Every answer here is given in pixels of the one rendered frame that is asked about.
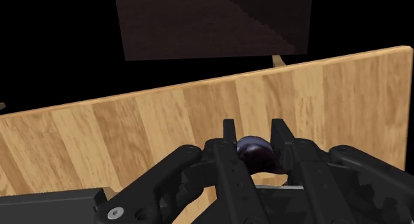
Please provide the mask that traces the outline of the dark purple round object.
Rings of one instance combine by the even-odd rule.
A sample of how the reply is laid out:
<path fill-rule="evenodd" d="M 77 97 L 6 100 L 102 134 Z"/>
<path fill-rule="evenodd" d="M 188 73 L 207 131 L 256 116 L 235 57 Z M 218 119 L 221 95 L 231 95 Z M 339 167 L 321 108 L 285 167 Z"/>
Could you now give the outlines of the dark purple round object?
<path fill-rule="evenodd" d="M 250 175 L 267 172 L 284 174 L 279 161 L 281 153 L 261 137 L 246 136 L 236 143 L 239 158 L 245 163 Z"/>

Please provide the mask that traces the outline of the light wooden table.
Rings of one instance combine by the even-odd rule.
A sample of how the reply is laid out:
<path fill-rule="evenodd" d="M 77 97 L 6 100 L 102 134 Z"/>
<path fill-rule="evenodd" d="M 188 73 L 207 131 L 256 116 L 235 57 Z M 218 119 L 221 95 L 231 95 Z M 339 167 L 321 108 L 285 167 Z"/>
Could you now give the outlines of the light wooden table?
<path fill-rule="evenodd" d="M 236 143 L 271 144 L 282 119 L 323 151 L 353 146 L 405 172 L 412 63 L 398 46 L 0 116 L 0 197 L 101 188 L 109 201 L 178 147 L 221 138 L 225 119 Z M 314 224 L 302 186 L 250 176 L 269 224 Z M 204 188 L 173 224 L 216 198 Z"/>

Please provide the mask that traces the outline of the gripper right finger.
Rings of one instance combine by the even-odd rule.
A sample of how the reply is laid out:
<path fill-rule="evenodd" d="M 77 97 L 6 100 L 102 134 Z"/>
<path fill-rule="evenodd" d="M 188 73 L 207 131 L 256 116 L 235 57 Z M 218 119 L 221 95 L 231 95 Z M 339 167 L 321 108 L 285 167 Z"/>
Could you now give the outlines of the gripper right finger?
<path fill-rule="evenodd" d="M 278 172 L 304 188 L 314 224 L 414 224 L 414 176 L 353 146 L 321 150 L 271 121 Z"/>

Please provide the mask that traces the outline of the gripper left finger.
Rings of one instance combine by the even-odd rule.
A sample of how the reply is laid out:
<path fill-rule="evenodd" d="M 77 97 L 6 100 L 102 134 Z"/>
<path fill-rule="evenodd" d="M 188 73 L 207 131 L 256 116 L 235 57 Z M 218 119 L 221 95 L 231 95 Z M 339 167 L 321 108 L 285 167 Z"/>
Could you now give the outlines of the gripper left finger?
<path fill-rule="evenodd" d="M 184 208 L 214 186 L 216 200 L 192 224 L 269 224 L 256 187 L 236 152 L 234 120 L 203 149 L 186 144 L 172 151 L 106 203 L 94 224 L 173 224 Z"/>

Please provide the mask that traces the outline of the black flat box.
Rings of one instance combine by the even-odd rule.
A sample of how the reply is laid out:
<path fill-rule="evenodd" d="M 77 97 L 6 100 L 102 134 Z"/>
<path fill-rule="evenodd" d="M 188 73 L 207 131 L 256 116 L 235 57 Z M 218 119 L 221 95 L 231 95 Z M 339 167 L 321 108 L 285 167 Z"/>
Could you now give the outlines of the black flat box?
<path fill-rule="evenodd" d="M 101 188 L 0 197 L 0 224 L 94 224 Z"/>

